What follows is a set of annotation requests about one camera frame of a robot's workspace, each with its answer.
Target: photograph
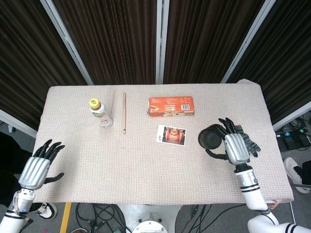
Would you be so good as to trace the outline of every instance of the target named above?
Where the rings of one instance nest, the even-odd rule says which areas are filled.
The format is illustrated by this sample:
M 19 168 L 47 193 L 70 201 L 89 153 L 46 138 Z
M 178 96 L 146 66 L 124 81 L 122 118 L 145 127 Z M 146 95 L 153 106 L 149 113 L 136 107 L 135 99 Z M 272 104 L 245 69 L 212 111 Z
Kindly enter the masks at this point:
M 159 125 L 156 141 L 184 146 L 186 141 L 186 129 Z

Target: table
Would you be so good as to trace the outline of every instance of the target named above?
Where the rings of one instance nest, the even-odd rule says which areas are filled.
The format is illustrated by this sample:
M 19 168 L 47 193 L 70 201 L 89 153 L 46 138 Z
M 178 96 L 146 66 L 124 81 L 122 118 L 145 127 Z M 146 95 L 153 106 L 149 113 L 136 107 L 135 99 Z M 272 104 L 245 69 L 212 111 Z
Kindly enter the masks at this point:
M 127 94 L 127 129 L 122 134 L 122 94 Z M 194 116 L 150 117 L 148 98 L 193 96 Z M 88 101 L 100 99 L 114 124 L 101 129 Z M 228 161 L 209 157 L 199 132 L 228 117 L 260 147 L 249 163 L 264 198 L 293 200 L 260 86 L 235 84 L 98 85 L 51 87 L 35 150 L 48 139 L 66 147 L 48 176 L 64 177 L 36 191 L 35 202 L 116 204 L 209 204 L 244 202 Z M 185 146 L 156 142 L 158 125 L 187 129 Z M 215 153 L 223 153 L 221 145 Z

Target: cardboard box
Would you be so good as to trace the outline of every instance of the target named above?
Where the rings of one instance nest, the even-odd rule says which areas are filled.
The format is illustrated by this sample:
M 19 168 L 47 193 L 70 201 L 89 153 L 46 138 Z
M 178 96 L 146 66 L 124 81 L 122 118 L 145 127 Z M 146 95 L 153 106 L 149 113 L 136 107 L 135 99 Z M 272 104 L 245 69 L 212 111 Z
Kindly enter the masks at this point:
M 192 116 L 192 96 L 150 97 L 148 114 L 152 117 Z

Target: yellow tape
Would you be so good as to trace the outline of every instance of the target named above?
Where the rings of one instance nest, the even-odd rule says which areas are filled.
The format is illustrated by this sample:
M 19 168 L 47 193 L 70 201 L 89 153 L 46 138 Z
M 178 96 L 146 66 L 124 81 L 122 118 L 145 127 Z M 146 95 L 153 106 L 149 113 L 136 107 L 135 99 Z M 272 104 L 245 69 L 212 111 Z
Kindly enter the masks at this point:
M 67 232 L 67 226 L 68 226 L 68 220 L 70 215 L 70 209 L 71 209 L 71 202 L 66 202 L 65 209 L 64 209 L 64 215 L 62 220 L 62 226 L 60 227 L 59 233 L 66 233 Z

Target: robotic arm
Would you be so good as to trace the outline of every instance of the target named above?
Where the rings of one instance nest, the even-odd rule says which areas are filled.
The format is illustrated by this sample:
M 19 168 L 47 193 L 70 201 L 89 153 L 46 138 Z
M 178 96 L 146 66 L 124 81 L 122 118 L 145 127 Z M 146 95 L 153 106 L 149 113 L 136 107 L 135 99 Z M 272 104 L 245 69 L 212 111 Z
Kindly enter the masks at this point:
M 219 121 L 225 128 L 219 124 L 211 125 L 200 132 L 198 141 L 211 157 L 229 160 L 235 165 L 234 173 L 246 206 L 259 213 L 259 216 L 248 221 L 250 233 L 311 233 L 311 230 L 291 223 L 279 224 L 264 201 L 253 168 L 247 164 L 250 161 L 249 152 L 257 157 L 256 151 L 260 151 L 260 148 L 244 132 L 237 133 L 238 129 L 230 119 L 219 119 Z M 225 144 L 226 154 L 215 154 L 210 151 L 219 147 L 222 141 Z
M 13 200 L 0 224 L 0 233 L 21 232 L 20 230 L 26 221 L 28 221 L 28 224 L 31 223 L 26 215 L 35 199 L 35 190 L 41 188 L 44 183 L 55 182 L 63 177 L 64 174 L 60 173 L 56 177 L 46 178 L 57 153 L 65 147 L 64 145 L 61 146 L 61 142 L 56 142 L 47 151 L 51 142 L 51 139 L 48 140 L 28 159 L 18 181 L 22 189 L 14 194 Z

